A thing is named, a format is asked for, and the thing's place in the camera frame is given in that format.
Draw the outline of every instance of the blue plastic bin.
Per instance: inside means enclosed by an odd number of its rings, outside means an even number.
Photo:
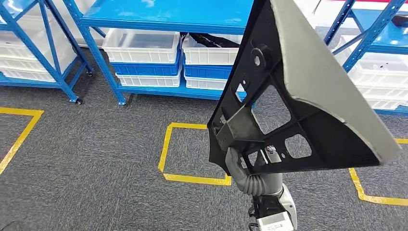
[[[176,76],[179,72],[179,59],[181,50],[177,51],[174,64],[148,64],[148,63],[114,63],[117,75],[130,76]]]
[[[187,77],[228,79],[232,65],[186,65],[183,61],[184,75]]]

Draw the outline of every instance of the storage crate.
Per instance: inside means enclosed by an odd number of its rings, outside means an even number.
[[[387,100],[376,98],[366,98],[366,101],[368,102],[372,109],[386,109],[386,110],[395,110],[399,105],[404,103],[404,101],[400,100]]]
[[[218,79],[218,78],[199,78],[199,77],[187,77],[187,76],[184,76],[184,78],[186,79],[187,88],[224,90],[225,84],[227,83],[226,79]],[[237,91],[244,91],[244,89],[240,85]]]
[[[238,44],[242,40],[242,35],[212,35],[229,39]],[[197,43],[188,35],[183,41],[182,48],[186,55],[187,65],[233,65],[239,49],[206,47],[203,44]]]
[[[357,85],[356,87],[365,98],[400,101],[408,99],[408,88],[370,87],[359,85]]]
[[[176,76],[133,76],[133,75],[118,75],[118,79],[122,86],[134,87],[178,87],[180,86],[180,76],[182,70],[181,62],[179,62],[178,73]]]
[[[179,71],[181,51],[174,64],[111,63],[117,75],[131,76],[176,76]]]
[[[65,57],[76,57],[75,51],[69,42],[56,49],[57,57],[61,71],[64,71],[71,63],[72,59],[66,59]],[[50,61],[50,64],[55,68],[54,59],[52,57],[51,49],[48,49],[44,54],[44,57]],[[16,69],[30,69],[37,71],[46,71],[44,66],[36,58],[21,58],[21,57],[2,57],[0,56],[0,69],[4,68],[16,68]]]
[[[49,20],[51,32],[54,38],[54,44],[58,51],[61,47],[70,45],[64,32],[59,27],[55,19]],[[47,33],[41,17],[25,15],[24,20],[19,20],[19,25],[27,33],[39,51],[46,56],[51,65],[54,61],[51,55],[51,49],[48,43]],[[36,59],[28,47],[12,32],[2,31],[0,33],[0,57],[3,58],[22,58]]]
[[[75,60],[77,55],[73,52],[67,52],[64,57],[59,60],[61,63],[61,73],[64,73],[67,67]],[[0,71],[6,77],[21,78],[29,80],[38,80],[45,82],[55,82],[55,79],[46,70],[24,69],[24,68],[12,68],[0,66]]]
[[[110,62],[173,64],[179,32],[111,28],[102,48]]]
[[[352,37],[342,36],[337,47],[341,47]],[[343,65],[356,47],[350,46],[335,56]],[[348,76],[356,85],[377,87],[408,88],[408,66],[398,55],[366,53],[349,71]]]
[[[228,79],[228,77],[230,76],[231,70],[232,70],[232,65],[186,65],[184,64],[184,75],[186,77]]]

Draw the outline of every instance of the yellow floor tape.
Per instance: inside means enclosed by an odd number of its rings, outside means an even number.
[[[396,141],[401,144],[408,144],[408,139],[396,139]],[[350,172],[351,179],[353,180],[354,186],[356,187],[358,197],[361,200],[383,205],[408,206],[408,199],[366,195],[364,193],[360,179],[357,176],[356,170],[354,168],[349,168],[348,171]]]
[[[175,175],[175,174],[167,174],[164,173],[165,163],[166,163],[166,156],[168,151],[168,145],[170,143],[171,131],[173,128],[189,128],[189,129],[207,129],[206,124],[188,124],[188,123],[170,123],[167,126],[165,140],[163,142],[163,149],[160,155],[160,161],[157,168],[163,173],[163,176],[166,180],[172,181],[181,181],[181,182],[188,182],[188,183],[198,183],[198,184],[211,184],[211,185],[231,185],[231,177],[225,174],[224,179],[218,178],[207,178],[207,177],[193,177],[193,176],[183,176],[183,175]]]
[[[10,163],[10,161],[14,157],[18,148],[20,148],[21,144],[24,142],[24,140],[30,133],[31,129],[33,129],[34,125],[38,122],[38,119],[41,117],[43,112],[44,111],[41,111],[41,110],[28,110],[28,109],[0,107],[0,114],[10,114],[10,115],[32,116],[33,117],[28,123],[28,125],[25,127],[23,132],[20,134],[20,136],[17,138],[17,140],[14,142],[13,146],[10,148],[6,156],[0,162],[0,175],[6,169],[7,165]]]

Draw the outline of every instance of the shelf caster wheel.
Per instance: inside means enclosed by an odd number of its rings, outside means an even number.
[[[82,99],[78,98],[78,99],[75,101],[75,103],[78,104],[78,105],[81,105],[81,104],[84,103],[84,101],[83,101]]]

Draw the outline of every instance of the label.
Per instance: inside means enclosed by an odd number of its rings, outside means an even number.
[[[260,219],[258,221],[261,231],[293,231],[292,221],[288,212],[283,212]]]

